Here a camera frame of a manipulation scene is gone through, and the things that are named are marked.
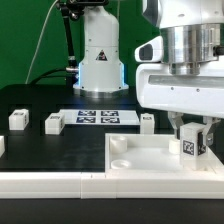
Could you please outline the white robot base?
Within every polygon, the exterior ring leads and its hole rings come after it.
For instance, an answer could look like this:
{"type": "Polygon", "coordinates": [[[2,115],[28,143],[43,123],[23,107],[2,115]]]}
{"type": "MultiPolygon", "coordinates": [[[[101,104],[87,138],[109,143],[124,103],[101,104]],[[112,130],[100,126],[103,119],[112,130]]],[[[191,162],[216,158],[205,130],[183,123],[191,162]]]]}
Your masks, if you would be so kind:
{"type": "Polygon", "coordinates": [[[84,58],[79,63],[74,92],[91,98],[124,94],[124,64],[119,59],[119,22],[103,6],[84,11],[84,58]]]}

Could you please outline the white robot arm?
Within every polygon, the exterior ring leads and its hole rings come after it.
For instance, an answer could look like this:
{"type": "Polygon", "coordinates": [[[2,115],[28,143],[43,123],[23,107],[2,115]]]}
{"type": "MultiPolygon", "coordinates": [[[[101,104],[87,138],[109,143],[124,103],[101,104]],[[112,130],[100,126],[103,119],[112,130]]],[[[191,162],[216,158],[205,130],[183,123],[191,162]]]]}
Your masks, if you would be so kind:
{"type": "Polygon", "coordinates": [[[175,133],[199,115],[203,143],[224,119],[224,0],[142,0],[159,36],[135,50],[136,92],[144,108],[164,110],[175,133]]]}

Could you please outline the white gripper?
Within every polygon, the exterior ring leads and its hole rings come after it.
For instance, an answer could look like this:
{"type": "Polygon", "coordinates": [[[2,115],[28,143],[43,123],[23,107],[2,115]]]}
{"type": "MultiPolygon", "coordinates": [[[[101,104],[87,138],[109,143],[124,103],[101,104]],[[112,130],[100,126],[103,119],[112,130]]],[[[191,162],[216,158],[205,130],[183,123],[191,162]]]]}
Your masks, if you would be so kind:
{"type": "Polygon", "coordinates": [[[222,62],[205,63],[196,76],[171,75],[168,66],[160,63],[141,64],[136,71],[136,92],[143,108],[171,111],[168,119],[176,139],[180,138],[182,113],[209,116],[203,118],[203,144],[213,144],[220,118],[224,118],[222,62]]]}

